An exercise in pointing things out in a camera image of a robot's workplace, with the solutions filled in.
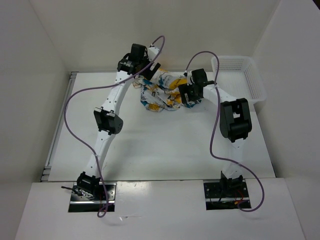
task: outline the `laundry basket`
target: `laundry basket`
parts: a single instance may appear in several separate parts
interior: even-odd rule
[[[217,83],[220,88],[236,98],[246,98],[250,103],[267,98],[258,68],[248,56],[219,56]],[[217,71],[217,59],[211,59],[212,70]]]

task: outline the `cable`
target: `cable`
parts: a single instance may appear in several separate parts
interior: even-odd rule
[[[82,93],[82,92],[85,92],[85,91],[89,91],[89,90],[96,90],[96,89],[108,89],[108,88],[113,88],[119,84],[123,84],[125,83],[126,81],[129,81],[130,79],[134,78],[135,76],[141,74],[144,70],[148,69],[153,63],[154,61],[158,58],[158,56],[160,55],[160,53],[162,52],[162,49],[164,48],[164,45],[165,45],[165,41],[166,41],[166,38],[164,35],[161,35],[159,36],[157,39],[155,39],[153,41],[152,44],[154,44],[156,41],[158,41],[159,39],[162,38],[162,44],[161,44],[161,47],[159,49],[159,52],[155,55],[154,59],[147,65],[145,66],[143,69],[141,69],[140,71],[138,71],[136,74],[120,81],[119,83],[115,83],[115,84],[112,84],[112,85],[107,85],[107,86],[95,86],[95,87],[88,87],[88,88],[84,88],[84,89],[81,89],[79,91],[76,91],[75,93],[73,93],[68,99],[67,101],[65,102],[65,106],[64,106],[64,110],[63,110],[63,119],[64,119],[64,123],[65,123],[65,126],[66,126],[66,129],[69,131],[69,133],[75,138],[77,139],[79,142],[81,142],[82,144],[84,144],[85,146],[87,146],[91,152],[93,153],[94,157],[95,157],[95,161],[96,161],[96,165],[97,165],[97,169],[98,169],[98,173],[99,173],[99,177],[102,181],[102,186],[103,186],[103,190],[104,190],[104,193],[105,193],[105,200],[106,200],[106,204],[99,209],[98,213],[97,213],[97,216],[98,218],[103,218],[107,211],[108,211],[108,205],[109,205],[109,195],[108,195],[108,192],[107,192],[107,188],[106,188],[106,184],[105,184],[105,181],[104,181],[104,178],[102,176],[102,172],[101,172],[101,167],[99,166],[99,159],[98,159],[98,156],[97,156],[97,153],[96,151],[94,150],[94,148],[92,146],[90,146],[87,142],[85,142],[84,140],[82,140],[81,138],[79,138],[76,134],[74,134],[74,132],[72,132],[72,130],[70,129],[69,127],[69,124],[67,122],[67,108],[68,108],[68,104],[70,102],[70,100],[77,94],[79,93]]]
[[[215,78],[214,78],[214,85],[216,86],[217,84],[217,77],[218,77],[218,73],[219,73],[219,69],[220,69],[220,61],[219,61],[219,58],[218,56],[213,53],[212,51],[200,51],[198,53],[196,53],[189,61],[188,65],[186,66],[186,69],[185,71],[188,71],[188,68],[189,68],[189,65],[190,63],[192,62],[192,60],[199,54],[202,54],[202,53],[209,53],[209,54],[212,54],[215,58],[216,58],[216,61],[217,61],[217,70],[216,70],[216,73],[215,73]],[[216,156],[214,155],[213,151],[212,151],[212,148],[213,148],[213,143],[214,143],[214,138],[215,138],[215,133],[216,133],[216,129],[217,129],[217,125],[218,125],[218,120],[219,120],[219,116],[220,116],[220,103],[221,103],[221,99],[220,99],[220,93],[219,93],[219,89],[217,87],[215,87],[215,90],[216,90],[216,94],[217,94],[217,98],[218,98],[218,109],[217,109],[217,113],[216,113],[216,117],[215,117],[215,122],[214,122],[214,126],[213,126],[213,130],[212,130],[212,135],[211,135],[211,139],[210,139],[210,154],[213,158],[215,159],[218,159],[218,160],[223,160],[223,161],[227,161],[227,162],[231,162],[231,163],[234,163],[234,164],[237,164],[239,165],[240,167],[246,169],[247,171],[249,171],[253,176],[254,178],[258,181],[260,187],[261,187],[261,191],[262,191],[262,198],[261,198],[261,201],[260,203],[258,204],[258,206],[256,206],[255,208],[253,209],[249,209],[249,210],[245,210],[245,209],[242,209],[240,207],[240,204],[243,203],[243,202],[247,202],[247,200],[244,200],[244,201],[241,201],[239,202],[236,206],[243,212],[254,212],[256,211],[257,209],[259,209],[262,204],[264,203],[265,201],[265,189],[264,189],[264,186],[262,185],[260,179],[258,178],[258,176],[248,167],[246,167],[245,165],[242,165],[240,162],[237,162],[235,160],[232,160],[232,159],[229,159],[229,158],[225,158],[225,157],[220,157],[220,156]]]

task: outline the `gray wall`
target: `gray wall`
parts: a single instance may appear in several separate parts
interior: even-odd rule
[[[319,239],[320,11],[282,0],[254,52],[267,90],[258,118],[278,177],[285,177],[308,240]]]
[[[132,43],[166,36],[164,68],[202,50],[251,56],[279,0],[30,0],[67,69],[114,71]],[[207,57],[194,67],[211,69]]]
[[[45,165],[68,73],[28,1],[0,1],[0,33],[0,232],[10,240]]]

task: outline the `white basket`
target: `white basket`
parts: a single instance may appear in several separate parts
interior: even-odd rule
[[[258,68],[248,56],[219,56],[220,68],[217,83],[228,94],[246,98],[248,102],[264,101],[267,94]],[[217,59],[211,59],[212,70],[217,71]]]

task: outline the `patterned cloth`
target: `patterned cloth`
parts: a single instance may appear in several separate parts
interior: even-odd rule
[[[158,69],[150,81],[144,77],[136,78],[134,88],[141,88],[141,103],[149,111],[161,112],[163,109],[175,111],[181,106],[192,108],[201,102],[188,102],[182,104],[178,86],[186,84],[187,78],[179,73]]]

